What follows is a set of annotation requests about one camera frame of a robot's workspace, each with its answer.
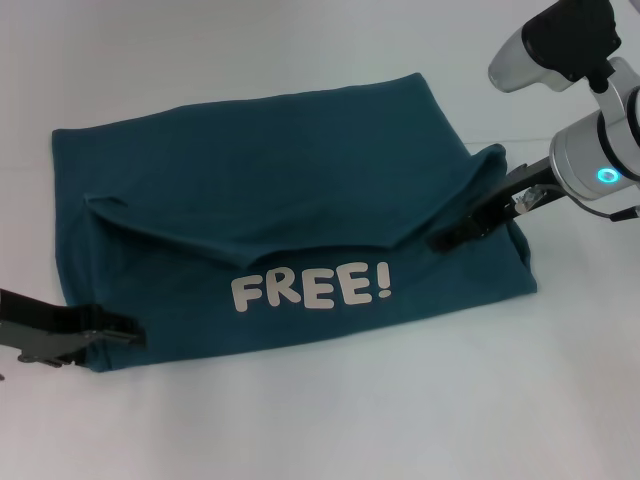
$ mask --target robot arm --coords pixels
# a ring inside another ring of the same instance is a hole
[[[608,215],[582,203],[640,185],[640,76],[624,59],[609,60],[621,45],[615,27],[609,0],[560,0],[504,44],[489,66],[497,89],[544,83],[561,92],[586,78],[600,110],[558,132],[548,158],[511,172],[459,224],[430,238],[432,248],[446,252],[564,196],[611,221],[638,218],[640,207]]]

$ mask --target white lettering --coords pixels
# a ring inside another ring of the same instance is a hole
[[[317,278],[332,278],[333,270],[328,268],[311,268],[302,272],[302,289],[304,290],[304,306],[306,308],[333,308],[333,300],[318,298],[319,294],[333,292],[330,283],[316,283]]]
[[[246,312],[249,308],[249,300],[256,300],[262,297],[262,290],[259,288],[245,288],[248,285],[260,285],[261,283],[262,275],[251,275],[249,277],[236,278],[231,282],[233,301],[236,304],[237,311]]]
[[[365,273],[369,266],[364,262],[347,263],[336,268],[340,288],[344,303],[347,305],[359,305],[361,303],[370,303],[373,297],[368,293],[356,293],[360,288],[367,288],[371,285],[368,278],[353,278],[352,273]]]
[[[282,280],[278,280],[276,275],[283,275]],[[302,300],[300,294],[291,288],[293,281],[296,279],[293,270],[287,267],[274,268],[267,272],[267,298],[272,307],[280,305],[280,295],[293,303],[298,303]]]

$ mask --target white background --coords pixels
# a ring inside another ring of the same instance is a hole
[[[62,302],[55,128],[419,71],[472,151],[544,157],[595,109],[585,85],[504,95],[486,68],[550,3],[0,0],[0,286]],[[614,4],[640,69],[640,16]],[[0,478],[637,480],[640,223],[565,200],[519,224],[540,292],[497,305],[101,375],[0,348]]]

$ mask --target blue led light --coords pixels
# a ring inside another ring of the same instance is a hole
[[[620,174],[613,168],[601,168],[598,170],[598,180],[602,183],[616,183],[620,180]]]

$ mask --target teal t-shirt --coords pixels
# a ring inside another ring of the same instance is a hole
[[[53,133],[70,305],[138,320],[96,371],[284,347],[534,292],[513,224],[449,254],[425,238],[506,172],[471,156],[419,74],[191,105]]]

